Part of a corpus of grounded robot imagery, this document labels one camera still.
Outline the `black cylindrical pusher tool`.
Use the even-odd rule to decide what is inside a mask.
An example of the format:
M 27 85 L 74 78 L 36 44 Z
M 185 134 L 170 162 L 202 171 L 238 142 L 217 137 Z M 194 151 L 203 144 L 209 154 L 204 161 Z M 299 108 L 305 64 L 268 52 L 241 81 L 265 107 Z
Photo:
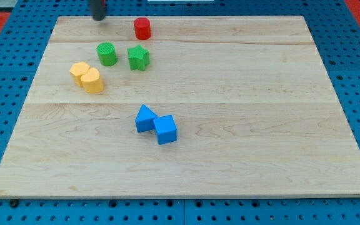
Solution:
M 88 0 L 91 17 L 95 21 L 102 21 L 105 18 L 105 0 Z

